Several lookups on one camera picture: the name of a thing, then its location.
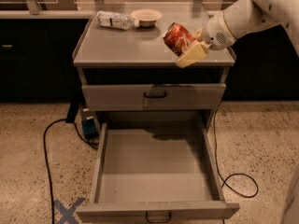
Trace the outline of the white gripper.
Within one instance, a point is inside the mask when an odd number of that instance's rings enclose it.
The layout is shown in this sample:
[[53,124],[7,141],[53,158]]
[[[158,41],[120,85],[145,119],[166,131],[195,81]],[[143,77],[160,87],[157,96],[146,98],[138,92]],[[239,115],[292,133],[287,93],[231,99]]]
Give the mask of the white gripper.
[[177,59],[176,65],[185,68],[203,60],[209,53],[209,49],[222,50],[232,46],[235,38],[229,31],[223,13],[218,13],[210,18],[202,29],[194,34],[196,39]]

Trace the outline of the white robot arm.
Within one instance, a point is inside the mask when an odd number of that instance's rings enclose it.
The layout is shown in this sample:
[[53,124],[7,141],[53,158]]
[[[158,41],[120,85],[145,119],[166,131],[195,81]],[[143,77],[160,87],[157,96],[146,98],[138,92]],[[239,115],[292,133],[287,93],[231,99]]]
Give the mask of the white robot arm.
[[205,59],[211,50],[222,50],[247,34],[281,25],[299,54],[299,0],[237,0],[209,18],[183,50],[180,68]]

